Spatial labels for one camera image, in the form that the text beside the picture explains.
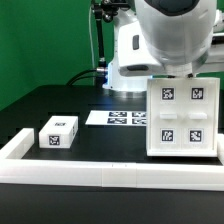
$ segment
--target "green wall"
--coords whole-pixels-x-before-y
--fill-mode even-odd
[[[0,1],[0,110],[37,86],[65,84],[78,72],[92,67],[88,32],[90,2]],[[219,0],[218,7],[224,10],[223,0]],[[110,60],[112,24],[104,24],[104,34],[105,54]],[[85,80],[80,84],[93,83]]]

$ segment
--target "black table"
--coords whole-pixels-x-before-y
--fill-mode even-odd
[[[220,92],[219,132],[224,131]],[[148,158],[145,127],[87,126],[91,110],[145,111],[146,99],[123,99],[95,87],[42,86],[0,112],[0,146],[35,128],[25,159],[221,165],[214,158]],[[79,117],[70,150],[38,147],[53,115]],[[224,192],[0,184],[0,223],[223,223]]]

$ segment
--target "printed marker sheet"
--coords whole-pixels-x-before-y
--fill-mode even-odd
[[[146,112],[92,110],[86,125],[146,126]]]

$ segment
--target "black cable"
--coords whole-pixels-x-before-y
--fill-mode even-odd
[[[96,69],[89,69],[89,70],[85,70],[85,71],[82,71],[82,72],[78,73],[77,75],[75,75],[74,77],[72,77],[72,78],[66,83],[66,85],[67,85],[67,86],[71,86],[77,78],[79,78],[79,77],[81,77],[81,76],[83,76],[83,75],[85,75],[85,74],[87,74],[87,73],[91,73],[91,72],[96,72]]]
[[[74,84],[75,82],[77,82],[78,80],[81,80],[81,79],[88,79],[88,78],[104,78],[104,76],[103,75],[89,75],[89,76],[84,76],[84,77],[79,77],[79,78],[76,78],[73,82],[72,82],[72,84]]]

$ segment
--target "white border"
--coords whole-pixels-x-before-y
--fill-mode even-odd
[[[33,144],[23,129],[0,150],[0,183],[224,191],[224,166],[21,160]]]

